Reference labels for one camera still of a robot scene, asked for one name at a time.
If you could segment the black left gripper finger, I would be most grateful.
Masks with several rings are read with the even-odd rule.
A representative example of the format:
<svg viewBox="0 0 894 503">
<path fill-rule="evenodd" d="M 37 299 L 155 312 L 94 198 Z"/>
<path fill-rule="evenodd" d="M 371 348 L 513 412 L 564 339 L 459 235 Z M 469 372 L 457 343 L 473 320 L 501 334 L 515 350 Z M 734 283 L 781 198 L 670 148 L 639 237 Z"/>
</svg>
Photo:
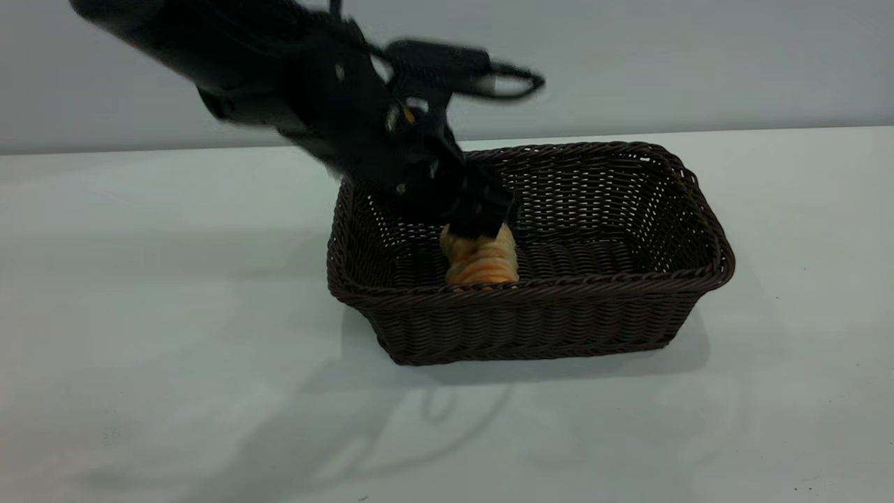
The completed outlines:
<svg viewBox="0 0 894 503">
<path fill-rule="evenodd" d="M 518 205 L 515 194 L 508 187 L 489 188 L 488 220 L 510 228 L 516 226 Z"/>
<path fill-rule="evenodd" d="M 491 238 L 491 214 L 451 210 L 445 213 L 445 227 L 447 233 L 458 238 Z"/>
</svg>

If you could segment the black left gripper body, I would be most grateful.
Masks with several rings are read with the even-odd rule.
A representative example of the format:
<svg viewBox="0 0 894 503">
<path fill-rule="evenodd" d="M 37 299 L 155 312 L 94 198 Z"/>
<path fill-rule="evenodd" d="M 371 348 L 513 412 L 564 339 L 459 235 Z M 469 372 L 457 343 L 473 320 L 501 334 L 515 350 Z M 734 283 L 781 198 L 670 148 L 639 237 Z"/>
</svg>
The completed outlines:
<svg viewBox="0 0 894 503">
<path fill-rule="evenodd" d="M 489 188 L 506 185 L 467 159 L 446 116 L 454 94 L 485 79 L 488 51 L 405 38 L 384 53 L 418 72 L 383 78 L 369 54 L 344 43 L 299 54 L 286 73 L 287 103 L 305 129 L 279 133 L 415 219 L 443 225 L 451 210 L 488 213 Z"/>
</svg>

